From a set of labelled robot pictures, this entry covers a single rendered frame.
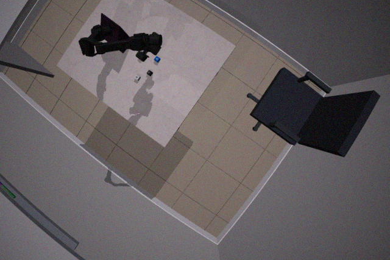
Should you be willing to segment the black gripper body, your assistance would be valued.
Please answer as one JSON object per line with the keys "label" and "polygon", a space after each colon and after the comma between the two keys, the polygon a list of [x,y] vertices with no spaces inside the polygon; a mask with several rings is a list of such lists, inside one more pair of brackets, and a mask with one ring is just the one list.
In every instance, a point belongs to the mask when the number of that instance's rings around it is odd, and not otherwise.
{"label": "black gripper body", "polygon": [[145,49],[143,52],[138,51],[138,52],[135,54],[135,56],[136,56],[137,58],[139,58],[141,61],[145,61],[145,59],[147,59],[147,56],[146,56],[147,52],[148,52],[147,49]]}

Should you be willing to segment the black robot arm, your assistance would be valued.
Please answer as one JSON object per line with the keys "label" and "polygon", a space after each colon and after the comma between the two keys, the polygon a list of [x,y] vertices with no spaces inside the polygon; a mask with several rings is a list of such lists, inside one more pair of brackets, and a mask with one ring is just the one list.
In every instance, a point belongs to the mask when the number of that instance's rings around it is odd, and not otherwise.
{"label": "black robot arm", "polygon": [[[79,40],[79,45],[83,55],[93,57],[97,54],[105,54],[106,52],[120,51],[125,49],[131,49],[133,51],[143,51],[147,49],[148,52],[157,55],[160,52],[163,42],[162,35],[148,35],[146,33],[136,33],[133,36],[130,36],[128,39],[121,41],[109,41],[107,43],[100,42],[104,40],[105,36],[113,36],[112,27],[106,24],[105,27],[102,27],[101,25],[94,26],[91,29],[91,35],[88,38],[83,37]],[[94,45],[97,52],[95,54]]]}

